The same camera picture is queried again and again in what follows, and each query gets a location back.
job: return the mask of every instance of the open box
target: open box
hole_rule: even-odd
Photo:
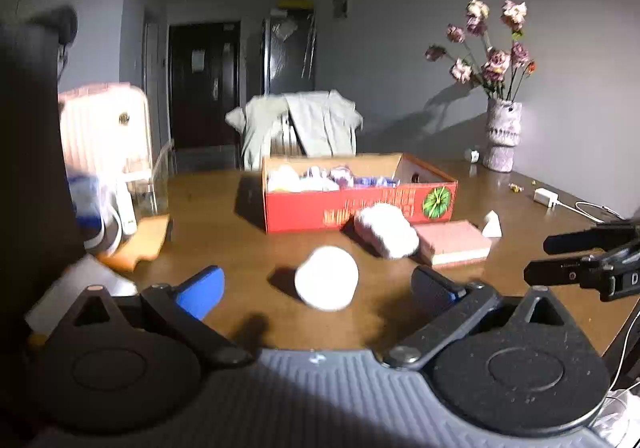
[[[337,192],[267,192],[269,172],[283,164],[291,166],[299,175],[311,166],[327,170],[347,166],[355,176],[393,177],[400,180],[400,185]],[[402,153],[330,158],[267,157],[262,162],[264,218],[268,233],[340,228],[356,211],[376,203],[397,206],[412,224],[446,222],[451,218],[457,189],[458,181],[453,177]]]

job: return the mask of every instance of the pink flower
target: pink flower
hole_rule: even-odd
[[[466,83],[471,79],[471,67],[460,58],[451,67],[450,73],[457,82]]]
[[[482,67],[482,75],[488,81],[502,81],[509,68],[511,56],[504,50],[491,50],[488,61]]]
[[[466,6],[466,15],[486,20],[489,17],[489,6],[480,0],[472,0]]]
[[[447,38],[453,43],[462,43],[465,40],[465,31],[460,27],[449,24],[447,29]]]
[[[482,18],[470,16],[466,20],[466,30],[473,36],[483,36],[486,33],[486,23]]]
[[[514,42],[511,46],[511,61],[515,68],[526,65],[529,61],[529,51],[521,43]]]
[[[524,2],[516,4],[511,0],[507,0],[502,6],[502,16],[500,19],[506,23],[512,31],[516,32],[522,29],[524,25],[524,17],[527,15],[527,4]]]
[[[424,57],[430,62],[437,62],[447,53],[447,49],[439,45],[430,46],[424,53]]]

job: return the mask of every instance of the green leaf logo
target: green leaf logo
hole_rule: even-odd
[[[451,191],[446,186],[434,188],[422,203],[422,212],[429,219],[439,219],[451,203]]]

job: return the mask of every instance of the black circular disc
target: black circular disc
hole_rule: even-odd
[[[430,381],[456,414],[495,432],[547,436],[588,424],[609,388],[590,344],[529,323],[463,338],[435,359]]]
[[[200,364],[186,346],[146,331],[117,332],[78,327],[42,353],[32,392],[53,421],[94,433],[133,430],[160,420],[198,391]]]

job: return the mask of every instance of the vase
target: vase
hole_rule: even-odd
[[[520,144],[522,103],[489,99],[486,136],[489,141],[482,164],[496,172],[513,169],[514,148]]]

